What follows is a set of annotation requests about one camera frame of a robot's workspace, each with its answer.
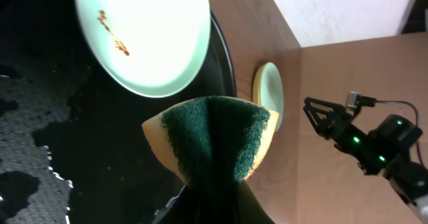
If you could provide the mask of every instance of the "table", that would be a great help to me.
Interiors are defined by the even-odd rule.
[[[229,46],[239,98],[251,100],[253,77],[266,62],[277,65],[284,89],[281,128],[248,184],[276,223],[296,222],[300,46],[273,0],[210,0]]]

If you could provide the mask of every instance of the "wall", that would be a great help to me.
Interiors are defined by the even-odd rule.
[[[302,47],[393,36],[414,0],[274,0]]]
[[[379,100],[414,103],[421,127],[428,131],[428,33],[308,47],[301,63],[301,107],[307,96],[343,104],[354,90]],[[363,109],[355,124],[368,131],[390,113],[415,118],[406,106],[378,105]],[[421,149],[428,162],[428,134]],[[303,111],[297,200],[299,224],[420,223],[384,178],[364,176],[356,159],[317,136]]]

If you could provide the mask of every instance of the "brown stain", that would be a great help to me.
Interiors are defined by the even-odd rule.
[[[119,49],[120,51],[123,51],[126,56],[129,56],[129,52],[126,49],[125,45],[122,43],[122,41],[120,41],[120,40],[117,39],[117,37],[111,32],[110,28],[104,22],[105,20],[107,20],[106,12],[104,12],[103,10],[100,10],[99,13],[100,13],[100,16],[97,17],[97,19],[104,26],[104,28],[113,36],[113,38],[114,38],[114,46],[117,49]]]

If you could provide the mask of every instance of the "green scouring pad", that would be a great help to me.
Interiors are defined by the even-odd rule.
[[[261,162],[277,119],[251,102],[212,96],[173,106],[143,129],[161,163],[198,196],[217,202]]]

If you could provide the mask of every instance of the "cable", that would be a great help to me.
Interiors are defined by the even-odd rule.
[[[376,100],[376,103],[380,104],[405,104],[410,106],[416,115],[416,127],[419,127],[419,111],[417,110],[416,106],[414,106],[412,103],[407,101],[400,101],[400,100]],[[419,146],[419,141],[416,142],[416,152],[417,152],[417,158],[419,159],[419,162],[422,166],[425,166],[422,161],[422,155],[421,155],[421,147]]]

